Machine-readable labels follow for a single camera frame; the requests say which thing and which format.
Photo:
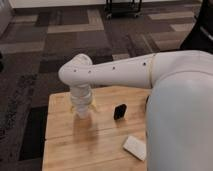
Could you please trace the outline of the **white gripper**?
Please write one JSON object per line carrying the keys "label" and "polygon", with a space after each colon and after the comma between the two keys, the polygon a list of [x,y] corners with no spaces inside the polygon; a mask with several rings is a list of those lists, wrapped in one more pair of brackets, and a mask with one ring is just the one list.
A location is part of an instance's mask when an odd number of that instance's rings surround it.
{"label": "white gripper", "polygon": [[88,109],[93,102],[93,93],[89,84],[83,84],[80,86],[73,86],[70,88],[71,102],[75,112],[77,110]]}

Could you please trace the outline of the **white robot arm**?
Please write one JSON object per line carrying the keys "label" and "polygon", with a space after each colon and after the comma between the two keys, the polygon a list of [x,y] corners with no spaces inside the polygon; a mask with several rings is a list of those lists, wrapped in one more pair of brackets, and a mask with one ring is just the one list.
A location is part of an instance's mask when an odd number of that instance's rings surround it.
{"label": "white robot arm", "polygon": [[82,100],[91,84],[149,89],[147,170],[213,171],[213,54],[170,51],[96,65],[78,54],[58,75]]}

